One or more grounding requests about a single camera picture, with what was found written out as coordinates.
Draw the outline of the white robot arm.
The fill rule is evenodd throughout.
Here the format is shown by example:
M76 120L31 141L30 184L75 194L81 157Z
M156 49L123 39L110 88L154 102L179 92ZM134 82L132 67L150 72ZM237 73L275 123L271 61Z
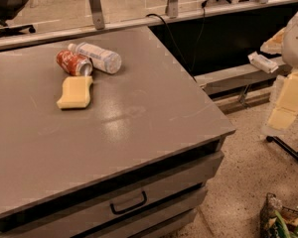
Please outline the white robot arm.
M277 76L269 97L261 132L278 136L298 117L298 12L287 23L282 36L281 55L292 71L287 76Z

